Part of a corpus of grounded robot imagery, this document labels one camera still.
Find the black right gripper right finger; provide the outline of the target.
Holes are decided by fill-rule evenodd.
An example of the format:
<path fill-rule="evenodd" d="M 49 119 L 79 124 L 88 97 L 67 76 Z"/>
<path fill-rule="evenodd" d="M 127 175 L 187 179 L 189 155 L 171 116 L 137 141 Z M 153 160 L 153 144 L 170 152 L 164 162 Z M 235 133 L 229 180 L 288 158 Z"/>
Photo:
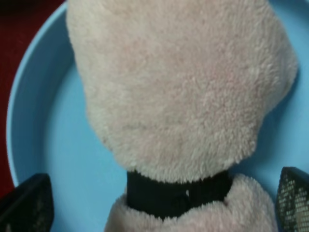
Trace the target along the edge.
<path fill-rule="evenodd" d="M 276 213 L 283 232 L 309 230 L 309 174 L 283 167 L 276 197 Z"/>

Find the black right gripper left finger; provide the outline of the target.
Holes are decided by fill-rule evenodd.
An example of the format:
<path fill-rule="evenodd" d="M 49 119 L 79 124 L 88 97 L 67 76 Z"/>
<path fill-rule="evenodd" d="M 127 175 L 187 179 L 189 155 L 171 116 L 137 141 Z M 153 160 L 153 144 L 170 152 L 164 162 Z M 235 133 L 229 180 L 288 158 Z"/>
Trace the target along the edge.
<path fill-rule="evenodd" d="M 2 232 L 49 232 L 54 201 L 48 174 L 35 174 L 0 200 Z"/>

